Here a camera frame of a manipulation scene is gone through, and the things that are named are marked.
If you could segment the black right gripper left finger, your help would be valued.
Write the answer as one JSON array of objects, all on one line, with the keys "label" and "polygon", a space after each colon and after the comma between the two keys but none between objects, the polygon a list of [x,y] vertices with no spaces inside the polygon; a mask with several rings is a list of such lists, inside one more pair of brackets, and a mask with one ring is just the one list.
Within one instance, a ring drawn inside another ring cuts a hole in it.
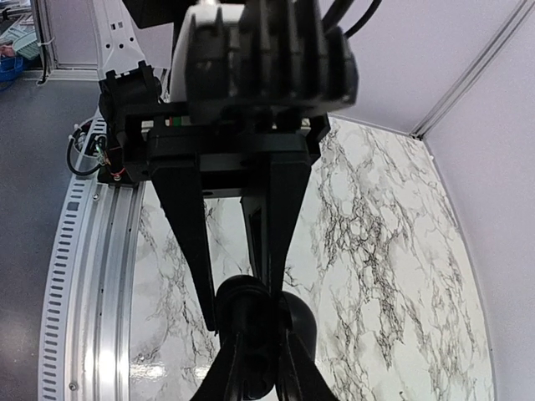
[{"label": "black right gripper left finger", "polygon": [[245,340],[232,334],[222,345],[191,401],[239,401],[244,399]]}]

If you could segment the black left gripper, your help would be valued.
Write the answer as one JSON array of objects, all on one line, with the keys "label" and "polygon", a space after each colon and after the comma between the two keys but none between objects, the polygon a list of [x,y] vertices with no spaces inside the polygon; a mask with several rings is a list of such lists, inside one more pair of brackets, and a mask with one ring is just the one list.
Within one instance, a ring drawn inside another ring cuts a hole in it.
[{"label": "black left gripper", "polygon": [[241,197],[253,275],[282,291],[289,246],[319,143],[323,114],[264,132],[234,122],[193,124],[179,110],[123,110],[120,145],[133,181],[149,181],[189,266],[206,328],[217,330],[203,199]]}]

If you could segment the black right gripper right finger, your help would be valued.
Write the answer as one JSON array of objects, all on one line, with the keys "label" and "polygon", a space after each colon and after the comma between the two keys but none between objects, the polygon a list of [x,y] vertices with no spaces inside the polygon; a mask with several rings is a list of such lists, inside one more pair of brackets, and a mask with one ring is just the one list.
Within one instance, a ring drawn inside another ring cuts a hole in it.
[{"label": "black right gripper right finger", "polygon": [[338,400],[315,363],[317,328],[295,331],[280,323],[278,331],[278,399]]}]

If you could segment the black earbud charging case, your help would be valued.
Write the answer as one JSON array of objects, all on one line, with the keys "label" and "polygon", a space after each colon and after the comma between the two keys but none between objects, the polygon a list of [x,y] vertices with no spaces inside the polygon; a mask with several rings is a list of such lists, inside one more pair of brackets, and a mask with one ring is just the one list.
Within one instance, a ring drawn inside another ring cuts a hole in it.
[{"label": "black earbud charging case", "polygon": [[316,319],[306,302],[290,292],[274,297],[257,278],[237,275],[219,286],[215,306],[220,343],[237,332],[242,335],[244,400],[258,400],[276,385],[284,328],[297,333],[310,357],[316,354]]}]

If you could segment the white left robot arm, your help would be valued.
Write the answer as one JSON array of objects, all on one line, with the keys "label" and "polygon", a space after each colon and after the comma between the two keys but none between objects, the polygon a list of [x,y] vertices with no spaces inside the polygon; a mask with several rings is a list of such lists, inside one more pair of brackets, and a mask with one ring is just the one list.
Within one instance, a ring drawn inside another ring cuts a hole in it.
[{"label": "white left robot arm", "polygon": [[[95,1],[103,176],[155,188],[211,331],[266,325],[328,114],[355,96],[344,36],[314,1]],[[253,275],[216,290],[207,198],[242,204]]]}]

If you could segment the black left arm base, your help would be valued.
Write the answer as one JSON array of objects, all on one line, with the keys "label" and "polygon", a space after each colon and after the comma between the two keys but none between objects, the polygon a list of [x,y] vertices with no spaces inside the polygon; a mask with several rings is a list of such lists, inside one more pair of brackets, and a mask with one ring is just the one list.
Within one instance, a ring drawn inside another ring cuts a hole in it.
[{"label": "black left arm base", "polygon": [[99,181],[104,183],[135,183],[123,164],[123,146],[118,137],[119,109],[160,99],[161,82],[153,72],[149,64],[140,61],[135,69],[125,73],[117,74],[114,70],[105,73],[104,79],[99,81],[99,112],[106,123],[106,133],[96,134],[84,153],[87,157],[94,157],[96,165],[89,170],[78,170],[71,160],[73,149],[81,150],[79,142],[89,133],[92,121],[88,120],[69,137],[67,166],[71,173],[79,177],[97,175]]}]

